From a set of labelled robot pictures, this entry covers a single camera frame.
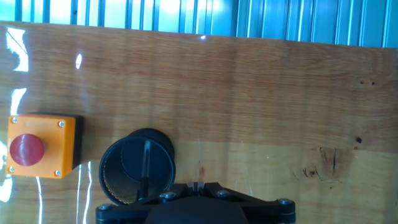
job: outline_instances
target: wood grain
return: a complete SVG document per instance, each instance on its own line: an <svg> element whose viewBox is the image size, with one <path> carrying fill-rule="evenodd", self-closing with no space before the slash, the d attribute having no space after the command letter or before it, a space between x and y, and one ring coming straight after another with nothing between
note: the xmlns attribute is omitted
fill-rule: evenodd
<svg viewBox="0 0 398 224"><path fill-rule="evenodd" d="M25 30L28 72L13 71L8 27ZM173 141L176 182L291 198L297 223L398 222L396 49L2 23L0 55L2 142L14 89L27 88L18 113L86 119L81 169L40 179L43 223L94 223L95 207L109 201L101 156L144 127ZM12 181L0 222L37 222L37 180Z"/></svg>

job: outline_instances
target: orange button housing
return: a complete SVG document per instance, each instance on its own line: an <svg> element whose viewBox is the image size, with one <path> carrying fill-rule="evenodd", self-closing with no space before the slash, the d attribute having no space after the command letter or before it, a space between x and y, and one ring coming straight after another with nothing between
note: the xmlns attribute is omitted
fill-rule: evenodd
<svg viewBox="0 0 398 224"><path fill-rule="evenodd" d="M7 138L7 168L12 175L61 179L73 169L73 148L76 119L67 116L23 114L9 118ZM12 142L23 134L39 138L45 145L41 160L31 166L22 166L12 159Z"/></svg>

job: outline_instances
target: black mechanical part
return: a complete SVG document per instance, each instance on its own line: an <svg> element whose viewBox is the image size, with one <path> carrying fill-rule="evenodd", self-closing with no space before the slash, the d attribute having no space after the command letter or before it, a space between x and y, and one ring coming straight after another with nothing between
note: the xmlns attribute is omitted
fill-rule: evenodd
<svg viewBox="0 0 398 224"><path fill-rule="evenodd" d="M83 125L84 118L82 116L74 116L76 119L75 126L75 142L73 144L73 164L72 169L80 165L81 161L81 143L83 141Z"/></svg>
<svg viewBox="0 0 398 224"><path fill-rule="evenodd" d="M171 195L165 198L162 194ZM266 202L223 188L218 183L175 184L160 195L151 195L124 206L96 209L97 224L218 224L294 223L295 203L288 199Z"/></svg>
<svg viewBox="0 0 398 224"><path fill-rule="evenodd" d="M99 165L99 182L117 205L159 196L175 179L174 147L154 129L140 129L115 142Z"/></svg>

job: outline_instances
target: red button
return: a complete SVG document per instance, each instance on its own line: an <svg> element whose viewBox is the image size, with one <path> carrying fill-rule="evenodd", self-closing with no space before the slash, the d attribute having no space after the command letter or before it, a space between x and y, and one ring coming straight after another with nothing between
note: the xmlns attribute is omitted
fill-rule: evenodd
<svg viewBox="0 0 398 224"><path fill-rule="evenodd" d="M31 166L44 156L44 143L33 134L21 134L10 145L12 160L21 166Z"/></svg>

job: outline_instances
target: wooden surface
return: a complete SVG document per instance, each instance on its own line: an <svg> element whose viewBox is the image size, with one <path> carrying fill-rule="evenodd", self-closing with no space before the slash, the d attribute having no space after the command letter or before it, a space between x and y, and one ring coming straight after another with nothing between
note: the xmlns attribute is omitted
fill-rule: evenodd
<svg viewBox="0 0 398 224"><path fill-rule="evenodd" d="M28 72L13 71L8 27L25 30ZM12 177L0 223L94 223L109 201L101 156L144 127L173 141L176 182L291 198L297 223L397 223L397 69L396 49L2 23L3 147L15 89L27 88L18 113L81 114L86 126L81 169L39 179L41 194L37 179Z"/></svg>

